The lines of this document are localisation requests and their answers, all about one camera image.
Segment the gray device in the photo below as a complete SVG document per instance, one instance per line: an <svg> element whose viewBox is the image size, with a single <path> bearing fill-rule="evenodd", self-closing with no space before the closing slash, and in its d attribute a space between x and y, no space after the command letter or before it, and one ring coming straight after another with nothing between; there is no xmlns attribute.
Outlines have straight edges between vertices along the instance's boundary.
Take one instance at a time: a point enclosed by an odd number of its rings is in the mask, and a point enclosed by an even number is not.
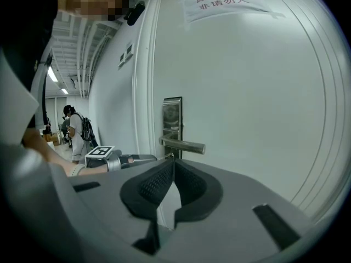
<svg viewBox="0 0 351 263"><path fill-rule="evenodd" d="M0 146L6 201L52 253L72 262L252 262L312 228L258 181L198 162L163 159L68 178L33 150ZM160 245L156 209L172 183L182 207Z"/></svg>

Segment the ceiling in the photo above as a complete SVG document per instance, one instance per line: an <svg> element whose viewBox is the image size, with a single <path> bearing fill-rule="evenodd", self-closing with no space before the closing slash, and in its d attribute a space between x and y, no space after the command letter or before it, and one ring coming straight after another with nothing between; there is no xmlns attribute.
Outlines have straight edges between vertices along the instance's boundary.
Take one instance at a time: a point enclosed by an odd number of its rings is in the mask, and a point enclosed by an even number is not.
<svg viewBox="0 0 351 263"><path fill-rule="evenodd" d="M46 97L65 95L62 88L65 88L69 95L88 96L99 60L123 22L123 19L94 22L58 12L52 32L54 43L51 64L58 81L53 82L47 76Z"/></svg>

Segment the white door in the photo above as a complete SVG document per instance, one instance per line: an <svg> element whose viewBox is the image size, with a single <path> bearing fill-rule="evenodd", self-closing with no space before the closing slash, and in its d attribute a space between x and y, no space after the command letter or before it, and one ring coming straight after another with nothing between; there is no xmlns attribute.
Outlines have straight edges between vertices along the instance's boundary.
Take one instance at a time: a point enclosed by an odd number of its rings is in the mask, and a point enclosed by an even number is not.
<svg viewBox="0 0 351 263"><path fill-rule="evenodd" d="M264 1L281 16L236 13L186 24L181 0L161 0L155 140L162 135L163 100L182 96L183 139L206 145L204 155L183 152L183 159L245 174L293 201L317 155L330 149L328 142L320 152L323 134L334 131L325 127L324 84L332 79L323 78L292 10L282 0ZM161 145L156 153L163 154Z"/></svg>

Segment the black slot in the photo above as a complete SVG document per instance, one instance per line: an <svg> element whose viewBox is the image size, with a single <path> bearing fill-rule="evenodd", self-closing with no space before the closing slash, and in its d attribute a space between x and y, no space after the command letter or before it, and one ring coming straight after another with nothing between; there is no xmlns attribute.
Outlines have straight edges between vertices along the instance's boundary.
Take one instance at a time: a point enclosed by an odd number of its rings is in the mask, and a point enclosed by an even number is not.
<svg viewBox="0 0 351 263"><path fill-rule="evenodd" d="M73 189L76 192L82 192L82 191L86 191L86 190L90 190L92 188L96 188L99 187L100 183L93 181L93 182L88 182L88 183L84 183L84 184L79 184L79 185L75 185L73 186Z"/></svg>
<svg viewBox="0 0 351 263"><path fill-rule="evenodd" d="M269 205L258 205L252 210L280 250L286 249L300 239L300 236Z"/></svg>

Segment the fluorescent light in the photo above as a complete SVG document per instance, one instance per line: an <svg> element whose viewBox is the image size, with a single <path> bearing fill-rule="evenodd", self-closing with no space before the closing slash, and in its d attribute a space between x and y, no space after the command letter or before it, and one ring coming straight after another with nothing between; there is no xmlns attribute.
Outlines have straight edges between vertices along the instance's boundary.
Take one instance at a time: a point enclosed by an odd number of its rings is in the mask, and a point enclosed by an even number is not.
<svg viewBox="0 0 351 263"><path fill-rule="evenodd" d="M53 71L53 69L51 68L51 66L49 67L48 74L49 74L49 76L50 76L50 78L51 78L51 80L52 80L53 82L57 82L57 78L56 78L56 76L55 76L55 74L54 74L54 71Z"/></svg>

